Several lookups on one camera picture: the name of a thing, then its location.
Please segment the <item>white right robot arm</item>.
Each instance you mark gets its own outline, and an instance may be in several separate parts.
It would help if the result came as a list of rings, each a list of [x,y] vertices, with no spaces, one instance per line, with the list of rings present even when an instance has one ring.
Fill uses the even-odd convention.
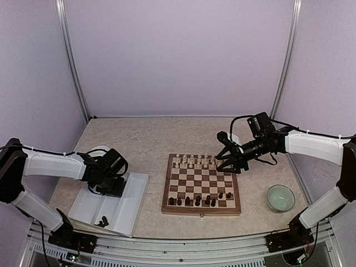
[[[265,154],[305,156],[340,168],[335,186],[290,222],[284,241],[288,246],[296,247],[306,238],[307,229],[355,201],[355,136],[332,136],[302,130],[273,120],[266,112],[245,115],[244,118],[253,140],[240,144],[234,139],[233,124],[228,132],[217,133],[218,141],[224,145],[216,157],[222,161],[217,168],[219,171],[239,174],[249,169],[249,161],[260,161]]]

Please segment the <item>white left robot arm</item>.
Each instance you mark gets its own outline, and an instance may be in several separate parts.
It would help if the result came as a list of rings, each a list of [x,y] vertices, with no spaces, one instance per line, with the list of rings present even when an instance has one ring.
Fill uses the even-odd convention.
[[[27,147],[17,138],[1,147],[1,202],[12,204],[52,232],[65,247],[73,247],[78,236],[65,214],[27,189],[25,176],[53,176],[83,181],[95,194],[120,197],[125,188],[127,160],[115,149],[59,153]]]

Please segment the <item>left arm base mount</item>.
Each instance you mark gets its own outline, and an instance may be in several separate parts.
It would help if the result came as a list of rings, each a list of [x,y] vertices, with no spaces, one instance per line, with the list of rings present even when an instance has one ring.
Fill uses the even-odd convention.
[[[52,230],[48,242],[63,248],[93,254],[97,244],[95,235],[75,232],[68,217],[60,210],[56,209],[62,219],[62,224],[57,230]]]

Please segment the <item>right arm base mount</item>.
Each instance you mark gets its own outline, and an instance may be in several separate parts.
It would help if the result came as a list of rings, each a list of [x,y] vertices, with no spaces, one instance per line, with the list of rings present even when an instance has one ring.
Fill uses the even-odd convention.
[[[270,253],[296,248],[313,243],[314,237],[309,228],[305,228],[299,220],[299,214],[289,223],[287,231],[276,232],[265,237],[266,245]]]

